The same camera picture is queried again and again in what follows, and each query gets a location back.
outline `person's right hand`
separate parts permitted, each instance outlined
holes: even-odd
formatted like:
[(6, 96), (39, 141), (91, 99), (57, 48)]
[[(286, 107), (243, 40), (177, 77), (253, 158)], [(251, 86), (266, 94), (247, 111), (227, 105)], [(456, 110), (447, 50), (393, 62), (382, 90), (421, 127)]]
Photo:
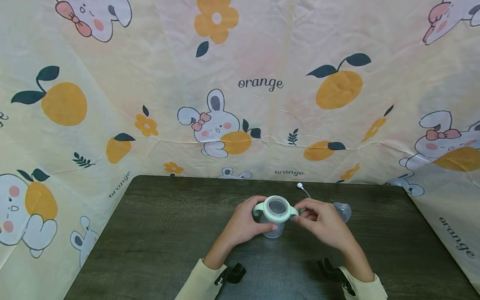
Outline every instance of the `person's right hand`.
[(350, 229), (331, 203), (306, 198), (297, 203), (295, 209), (305, 209), (293, 220), (313, 233), (323, 243), (346, 252), (357, 242)]

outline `cream sleeve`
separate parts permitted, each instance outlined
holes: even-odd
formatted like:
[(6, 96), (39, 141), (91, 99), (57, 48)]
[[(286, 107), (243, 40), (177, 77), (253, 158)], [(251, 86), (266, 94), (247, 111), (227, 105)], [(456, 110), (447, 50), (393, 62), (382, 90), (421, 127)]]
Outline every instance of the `cream sleeve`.
[(385, 300), (387, 293), (385, 292), (380, 279), (375, 274), (375, 280), (372, 282), (361, 282), (350, 274), (345, 267), (339, 267), (345, 274), (345, 277), (350, 282), (352, 289), (355, 291), (355, 296), (348, 293), (346, 288), (343, 288), (343, 293), (346, 300)]
[(226, 268), (223, 265), (212, 270), (204, 265), (203, 259), (199, 259), (175, 300), (214, 300), (222, 287), (222, 284), (215, 285), (215, 281)]

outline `bunny illustration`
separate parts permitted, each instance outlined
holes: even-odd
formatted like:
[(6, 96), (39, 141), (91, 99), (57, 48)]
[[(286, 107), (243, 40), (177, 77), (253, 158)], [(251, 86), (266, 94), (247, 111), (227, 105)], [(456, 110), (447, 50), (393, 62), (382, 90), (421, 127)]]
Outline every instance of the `bunny illustration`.
[(242, 172), (240, 175), (233, 175), (233, 168), (225, 167), (222, 169), (222, 175), (218, 176), (217, 178), (224, 178), (224, 179), (249, 179), (252, 178), (252, 174), (250, 172)]
[(470, 21), (470, 26), (480, 25), (480, 0), (450, 0), (437, 4), (430, 10), (430, 28), (423, 37), (429, 45), (443, 37), (460, 21)]
[(95, 246), (98, 240), (98, 234), (90, 230), (90, 220), (87, 217), (80, 217), (80, 224), (82, 224), (85, 230), (85, 236), (82, 236), (78, 231), (74, 231), (70, 235), (70, 243), (75, 249), (80, 251), (80, 267), (83, 267), (93, 246)]
[(177, 118), (182, 125), (191, 125), (195, 139), (204, 144), (202, 154), (225, 158), (228, 153), (223, 150), (225, 144), (220, 141), (227, 133), (240, 129), (240, 122), (229, 112), (224, 111), (225, 99), (222, 91), (212, 90), (207, 96), (209, 112), (199, 113), (194, 108), (182, 107)]
[(399, 164), (409, 170), (415, 170), (431, 163), (450, 151), (472, 147), (480, 148), (480, 121), (467, 131), (452, 129), (452, 115), (449, 111), (439, 110), (424, 116), (420, 126), (431, 128), (415, 143), (417, 154), (402, 158)]
[(412, 195), (412, 197), (422, 196), (425, 193), (423, 187), (419, 186), (418, 184), (410, 184), (407, 181), (407, 178), (410, 178), (413, 175), (415, 175), (415, 173), (409, 172), (408, 174), (404, 174), (400, 177), (389, 180), (385, 184), (401, 186), (407, 193)]
[(57, 222), (44, 222), (41, 215), (29, 214), (25, 206), (27, 189), (19, 177), (0, 175), (0, 243), (13, 246), (23, 240), (30, 254), (38, 258), (57, 234)]
[(127, 27), (132, 20), (132, 8), (128, 0), (58, 1), (55, 10), (65, 19), (72, 21), (81, 35), (93, 36), (101, 42), (111, 40), (114, 21)]

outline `person's left hand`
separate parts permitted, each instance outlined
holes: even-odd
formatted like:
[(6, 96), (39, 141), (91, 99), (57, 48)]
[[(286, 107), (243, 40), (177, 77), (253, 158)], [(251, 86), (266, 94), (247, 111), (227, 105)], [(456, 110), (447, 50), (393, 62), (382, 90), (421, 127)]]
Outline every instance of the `person's left hand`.
[(266, 198), (265, 196), (252, 196), (240, 203), (219, 238), (233, 248), (261, 233), (277, 230), (277, 225), (270, 223), (259, 224), (253, 219), (253, 208), (258, 203), (265, 201)]

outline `clear plastic cup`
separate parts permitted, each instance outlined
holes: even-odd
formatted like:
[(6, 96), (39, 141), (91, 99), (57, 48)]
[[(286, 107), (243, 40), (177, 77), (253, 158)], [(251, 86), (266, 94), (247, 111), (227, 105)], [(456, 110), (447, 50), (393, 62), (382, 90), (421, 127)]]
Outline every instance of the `clear plastic cup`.
[[(288, 202), (283, 198), (274, 198), (266, 203), (265, 209), (268, 211), (269, 214), (273, 215), (274, 217), (281, 218), (284, 217), (286, 214), (290, 213), (290, 204), (288, 204)], [(260, 223), (271, 223), (278, 226), (277, 230), (264, 233), (264, 235), (269, 239), (276, 239), (281, 236), (283, 233), (283, 227), (285, 226), (285, 222), (277, 223), (274, 220), (268, 219), (265, 213), (262, 214), (262, 217), (260, 218)]]

